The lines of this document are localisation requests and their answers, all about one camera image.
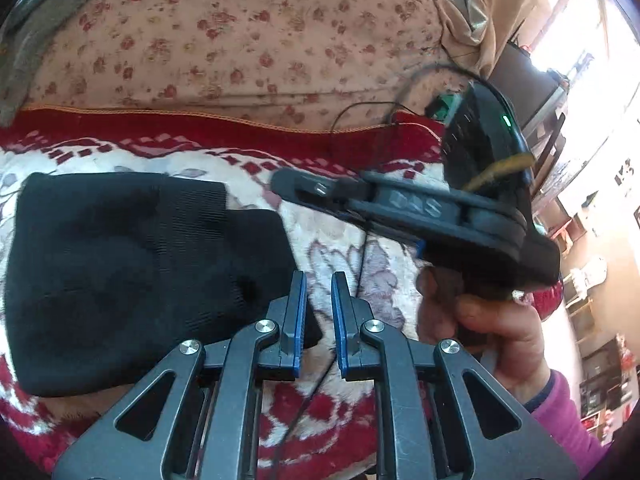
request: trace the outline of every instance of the black cable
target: black cable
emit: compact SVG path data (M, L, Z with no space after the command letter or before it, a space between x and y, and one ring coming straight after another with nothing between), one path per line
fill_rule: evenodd
M360 284L362 282L362 269L364 269L364 258L365 258L365 252L367 251L368 240L369 240L369 231L365 230L364 240L362 241L362 254L360 255L360 270L358 271L358 280L356 282L356 291L355 291L356 298L359 297L360 295ZM329 375L329 371L331 370L331 368L333 368L335 362L337 361L335 351L333 352L333 354L334 354L334 357L331 359L331 362L329 363L327 368L325 368L324 372L322 373L322 375L314 385L314 389L311 390L311 393L309 393L308 396L305 397L305 400L302 401L302 404L300 404L300 407L298 408L296 415L293 417L293 420L289 423L289 426L287 427L287 431L282 437L282 440L278 443L278 447L276 447L276 451L273 453L273 459L271 459L270 480L278 480L278 472L280 470L280 464L282 463L285 444L289 439L289 437L291 436L291 434L293 433L293 430L296 429L296 426L300 422L300 419L305 414L306 410L308 410L309 406L311 405L311 401L314 399L314 397L316 396L316 393L318 393L318 391L320 390L320 387L324 383L324 380Z
M318 382L314 385L314 389L311 390L311 393L308 394L305 400L302 401L302 404L300 404L300 407L298 408L296 415L293 417L293 420L290 422L289 427L287 428L287 431L282 437L282 440L278 443L278 447L276 448L276 451L273 453L273 459L271 460L271 473L269 475L271 480L278 480L278 471L280 469L280 463L282 462L282 456L284 455L284 446L287 440L289 439L289 437L291 436L291 433L293 433L293 430L296 429L296 426L300 422L302 415L305 414L306 410L311 405L311 401L316 396L316 393L318 393L318 390L320 390L320 386L322 386L322 383L324 383L324 380L329 375L329 371L331 370L331 368L334 367L334 364L336 362L336 356L335 356L335 352L333 352L333 354L334 354L334 357L331 359L331 362L329 363L328 367L325 368L324 372L318 379Z
M334 133L335 127L338 124L338 121L340 121L340 119L342 118L342 116L352 108L355 108L356 106L360 106L360 105L393 105L393 107L391 108L392 110L395 110L396 108L403 108L404 110L411 112L413 115L417 115L417 113L411 110L411 108L408 108L396 101L362 101L359 103L352 103L349 106L347 106L344 110L342 110L335 118L334 123L331 125L331 129L329 129L329 132Z
M513 108L511 107L510 102L508 102L507 99L504 97L504 95L502 95L502 92L500 92L494 85L489 83L484 77L476 74L475 72L472 72L471 70L462 68L461 66L454 65L454 64L431 63L431 64L423 65L420 68L416 69L411 74L407 82L402 86L398 94L396 94L396 98L393 101L393 103L399 104L402 101L404 101L407 98L407 96L410 94L411 90L415 87L416 83L420 81L420 79L422 79L429 72L433 72L434 70L439 70L439 69L449 70L450 72L455 72L457 74L466 76L469 79L473 79L474 81L477 81L482 86L487 88L496 97L496 99L498 99L498 101L504 108L505 113L509 115L511 128L515 129L517 127L518 123L515 119L515 113L513 111ZM392 107L391 110L389 110L388 113L386 114L385 122L387 124L389 124L389 121L391 120L391 117L395 109L396 107Z

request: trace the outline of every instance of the black beanie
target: black beanie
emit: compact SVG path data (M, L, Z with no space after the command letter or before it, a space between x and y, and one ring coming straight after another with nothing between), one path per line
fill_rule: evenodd
M20 387L55 397L133 383L179 342L262 318L289 292L289 241L277 213L225 204L215 182L32 174L4 294ZM305 346L320 337L308 310Z

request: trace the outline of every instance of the finger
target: finger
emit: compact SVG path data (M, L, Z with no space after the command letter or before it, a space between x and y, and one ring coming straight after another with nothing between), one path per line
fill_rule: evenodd
M456 320L451 309L446 309L434 299L423 298L418 308L416 331L418 339L436 344L456 333Z
M547 371L546 380L545 378L538 380L540 372L545 370ZM548 381L548 366L545 362L543 338L534 338L531 341L503 341L494 377L514 395L513 388L515 386L526 386L526 384L533 386L533 390L535 390L532 392L533 395L538 393ZM527 391L527 388L524 390L520 388L519 397L525 396Z
M453 309L456 298L465 291L462 274L446 267L433 267L433 277L438 284L437 300Z
M425 298L433 298L438 290L438 284L433 275L433 267L425 267L415 280L415 288Z
M542 326L535 308L513 301L461 296L456 302L456 319L469 330L496 334L508 340L542 338Z

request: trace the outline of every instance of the wall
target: wall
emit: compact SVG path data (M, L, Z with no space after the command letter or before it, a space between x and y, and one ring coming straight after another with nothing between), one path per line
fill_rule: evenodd
M631 351L640 355L640 227L633 216L640 206L638 101L636 98L621 126L559 197L569 215L580 213L588 229L563 259L562 272L582 267L594 256L607 261L605 283L590 291L599 334L580 346L583 355L618 332L626 336ZM614 176L627 157L636 172L625 196L626 189L615 183ZM585 197L596 190L598 195L591 206L582 209Z

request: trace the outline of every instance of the black gripper frame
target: black gripper frame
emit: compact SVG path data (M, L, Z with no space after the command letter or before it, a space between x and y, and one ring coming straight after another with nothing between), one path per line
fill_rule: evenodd
M431 346L368 324L369 303L351 297L343 272L331 295L342 377L374 381L379 480L578 479L561 447L457 342Z
M558 247L513 205L371 172L327 178L281 168L270 186L287 202L414 245L418 258L456 270L465 282L484 283L503 296L558 281Z
M262 381L298 377L305 313L297 271L265 320L180 344L66 451L52 480L255 479Z

